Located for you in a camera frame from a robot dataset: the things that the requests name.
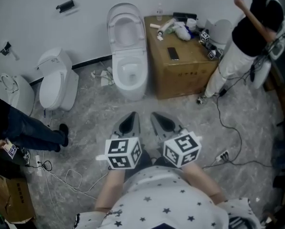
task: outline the plastic bottle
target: plastic bottle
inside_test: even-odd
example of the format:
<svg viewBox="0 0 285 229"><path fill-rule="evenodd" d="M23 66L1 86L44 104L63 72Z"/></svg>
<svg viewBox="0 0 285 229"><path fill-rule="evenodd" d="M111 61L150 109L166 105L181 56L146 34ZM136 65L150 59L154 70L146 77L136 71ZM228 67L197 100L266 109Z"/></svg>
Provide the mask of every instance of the plastic bottle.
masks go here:
<svg viewBox="0 0 285 229"><path fill-rule="evenodd" d="M162 20L162 14L163 14L163 10L162 10L162 7L161 7L161 3L158 4L158 8L157 8L157 13L156 13L156 19L158 21L161 21Z"/></svg>

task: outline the white shirt with stars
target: white shirt with stars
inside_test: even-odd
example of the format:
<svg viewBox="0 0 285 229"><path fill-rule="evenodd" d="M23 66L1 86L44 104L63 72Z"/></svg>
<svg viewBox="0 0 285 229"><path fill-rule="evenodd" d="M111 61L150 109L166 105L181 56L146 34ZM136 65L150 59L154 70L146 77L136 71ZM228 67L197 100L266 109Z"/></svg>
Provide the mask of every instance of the white shirt with stars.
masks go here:
<svg viewBox="0 0 285 229"><path fill-rule="evenodd" d="M126 181L123 196L107 214L78 214L74 228L153 229L163 224L174 229L261 228L247 198L214 205L185 181L181 170L161 166L141 170Z"/></svg>

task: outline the black wall-mounted holder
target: black wall-mounted holder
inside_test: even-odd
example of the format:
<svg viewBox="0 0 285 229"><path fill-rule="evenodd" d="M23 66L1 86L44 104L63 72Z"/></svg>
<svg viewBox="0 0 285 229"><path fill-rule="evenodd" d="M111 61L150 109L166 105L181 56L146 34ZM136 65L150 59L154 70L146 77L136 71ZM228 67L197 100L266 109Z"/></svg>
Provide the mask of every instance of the black wall-mounted holder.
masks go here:
<svg viewBox="0 0 285 229"><path fill-rule="evenodd" d="M70 1L68 1L68 2L65 2L65 3L61 4L61 5L58 5L58 6L56 7L56 9L57 9L57 10L60 10L60 13L63 13L63 12L65 12L65 11L71 9L72 7L74 7L74 1L73 1L73 0L70 0Z"/></svg>
<svg viewBox="0 0 285 229"><path fill-rule="evenodd" d="M4 48L0 51L0 53L2 53L4 56L8 55L10 52L10 47L11 47L10 43L7 42Z"/></svg>

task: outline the black baseboard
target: black baseboard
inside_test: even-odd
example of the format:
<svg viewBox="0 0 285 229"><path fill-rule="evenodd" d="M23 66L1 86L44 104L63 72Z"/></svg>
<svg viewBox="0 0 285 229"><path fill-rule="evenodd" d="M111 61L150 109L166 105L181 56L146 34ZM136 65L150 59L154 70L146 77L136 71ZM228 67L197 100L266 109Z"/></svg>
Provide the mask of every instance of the black baseboard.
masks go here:
<svg viewBox="0 0 285 229"><path fill-rule="evenodd" d="M112 55L109 55L109 56L104 56L104 57L97 58L97 59L88 60L86 62L78 63L78 64L73 65L72 69L76 70L76 69L88 66L90 64L93 64L93 63L99 63L99 62L102 62L102 61L111 60L112 57L113 57ZM38 79L38 80L34 81L34 82L31 82L30 85L34 86L34 85L36 85L38 83L41 83L42 80L43 80L43 77L41 79Z"/></svg>

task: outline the gray marble floor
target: gray marble floor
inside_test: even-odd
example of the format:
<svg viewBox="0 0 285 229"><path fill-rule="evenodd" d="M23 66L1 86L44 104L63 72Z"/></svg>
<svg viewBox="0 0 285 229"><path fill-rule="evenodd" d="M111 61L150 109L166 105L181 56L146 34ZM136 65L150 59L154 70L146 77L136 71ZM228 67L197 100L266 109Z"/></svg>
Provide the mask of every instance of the gray marble floor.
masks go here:
<svg viewBox="0 0 285 229"><path fill-rule="evenodd" d="M157 147L157 138L151 128L149 116L153 111L165 111L173 114L189 129L202 138L202 151L198 164L211 164L215 157L225 149L233 158L239 150L238 134L223 128L219 121L218 110L214 99L205 106L195 104L196 95L158 101L148 93L139 102L130 102L123 98L116 87L101 87L100 79L91 77L91 72L101 72L100 64L93 64L76 70L80 76L78 93L73 108L69 112L56 110L53 112L51 129L57 129L60 123L69 126L69 146L60 153L44 152L44 160L50 160L52 173L61 180L65 179L69 169L83 176L81 191L87 191L102 175L107 172L105 161L95 161L95 156L104 152L105 139L109 138L113 124L131 111L140 115L141 137L146 149L152 153ZM34 87L36 102L32 116L46 125L50 121L50 113L43 117L43 109L39 103L40 84ZM270 163L271 148L274 139L281 135L275 124L282 121L283 115L275 92L266 93L263 89L255 90L248 83L239 82L219 101L222 121L236 127L243 139L242 151L236 162L259 160ZM31 165L35 165L35 155L43 156L42 151L32 151ZM74 193L62 181L47 174L48 187L51 192L55 210L50 200L44 173L37 176L36 169L25 168L29 189L36 211L37 228L39 229L71 229L77 213L91 211L94 200L83 194ZM253 211L257 216L265 206L274 203L275 190L272 189L274 172L270 168L258 164L245 166L223 165L206 169L222 187L228 198L248 197L252 201ZM78 186L80 175L69 171L67 182ZM97 197L103 180L88 193Z"/></svg>

